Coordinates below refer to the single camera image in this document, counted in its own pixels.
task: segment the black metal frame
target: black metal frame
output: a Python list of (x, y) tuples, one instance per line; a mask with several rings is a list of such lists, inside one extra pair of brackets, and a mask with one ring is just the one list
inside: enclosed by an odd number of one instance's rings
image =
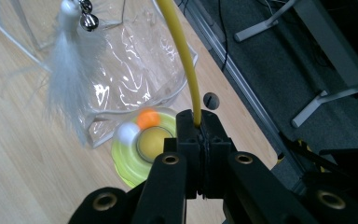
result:
[(186, 223), (186, 200), (197, 194), (223, 199), (230, 224), (358, 223), (358, 203), (342, 190), (312, 183), (299, 197), (286, 189), (260, 159), (235, 148), (214, 113), (203, 110), (195, 128), (191, 110), (183, 111), (176, 130), (143, 184), (95, 190), (69, 223)]

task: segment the yellow wire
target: yellow wire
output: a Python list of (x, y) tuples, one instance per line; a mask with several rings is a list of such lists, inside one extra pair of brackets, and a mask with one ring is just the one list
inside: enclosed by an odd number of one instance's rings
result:
[(173, 41), (178, 49), (183, 67), (185, 68), (187, 83), (190, 88), (191, 101), (193, 104), (194, 125), (199, 127), (201, 124), (200, 91), (190, 50), (188, 49), (188, 45), (186, 43), (185, 34), (183, 33), (182, 26), (176, 16), (172, 0), (156, 0), (156, 2), (158, 3), (159, 9), (167, 22)]

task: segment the plastic bag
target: plastic bag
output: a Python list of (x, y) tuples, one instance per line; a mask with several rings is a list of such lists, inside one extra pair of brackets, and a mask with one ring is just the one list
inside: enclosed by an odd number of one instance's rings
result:
[[(186, 84), (171, 34), (152, 0), (91, 0), (108, 48), (88, 113), (79, 122), (97, 147), (113, 136), (126, 114), (144, 106), (168, 106)], [(36, 63), (45, 63), (54, 43), (61, 1), (0, 0), (0, 30)], [(193, 63), (197, 53), (190, 47)]]

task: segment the bell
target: bell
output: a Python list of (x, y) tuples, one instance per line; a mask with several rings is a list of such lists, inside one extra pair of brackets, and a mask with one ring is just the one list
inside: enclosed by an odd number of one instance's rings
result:
[(97, 29), (99, 20), (92, 14), (83, 14), (80, 18), (80, 25), (85, 31), (91, 32)]
[(80, 0), (80, 8), (84, 14), (90, 14), (92, 11), (92, 3), (90, 0)]

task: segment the white feather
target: white feather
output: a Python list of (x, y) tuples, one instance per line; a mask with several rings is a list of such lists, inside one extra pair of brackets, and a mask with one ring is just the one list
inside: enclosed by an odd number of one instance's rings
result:
[(48, 58), (48, 114), (62, 115), (82, 144), (86, 143), (82, 122), (90, 111), (90, 100), (98, 81), (99, 56), (105, 49), (103, 32), (86, 32), (79, 27), (78, 4), (63, 0), (54, 48)]

